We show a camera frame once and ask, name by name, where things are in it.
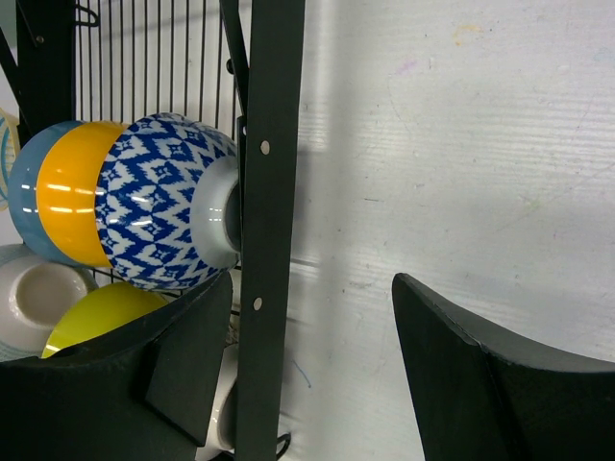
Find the lime green bowl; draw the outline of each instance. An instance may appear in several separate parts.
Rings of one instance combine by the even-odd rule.
[[[139,290],[127,282],[99,288],[64,314],[49,336],[42,358],[129,324],[165,304],[161,295]]]

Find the white bowl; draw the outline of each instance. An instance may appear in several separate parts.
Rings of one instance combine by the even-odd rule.
[[[236,428],[237,364],[239,347],[228,346],[222,355],[222,365],[218,384],[215,388],[211,419],[209,420],[208,438],[201,449],[196,450],[195,461],[209,461],[222,451],[234,449]]]
[[[4,264],[0,256],[0,361],[40,356],[62,315],[96,288],[85,269],[48,262],[23,245],[7,247],[19,256]]]

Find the orange bowl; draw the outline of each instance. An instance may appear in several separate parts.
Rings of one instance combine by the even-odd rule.
[[[88,122],[51,148],[37,179],[37,208],[45,232],[68,257],[94,267],[111,267],[98,238],[96,183],[109,149],[126,126]]]

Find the white wall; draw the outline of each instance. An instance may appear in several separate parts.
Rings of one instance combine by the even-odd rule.
[[[615,360],[614,25],[607,0],[307,0],[289,459],[423,459],[396,272]]]

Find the screw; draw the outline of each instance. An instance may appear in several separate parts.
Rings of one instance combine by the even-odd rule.
[[[269,146],[269,141],[262,141],[260,143],[260,151],[264,156],[268,156],[271,151],[271,146]]]

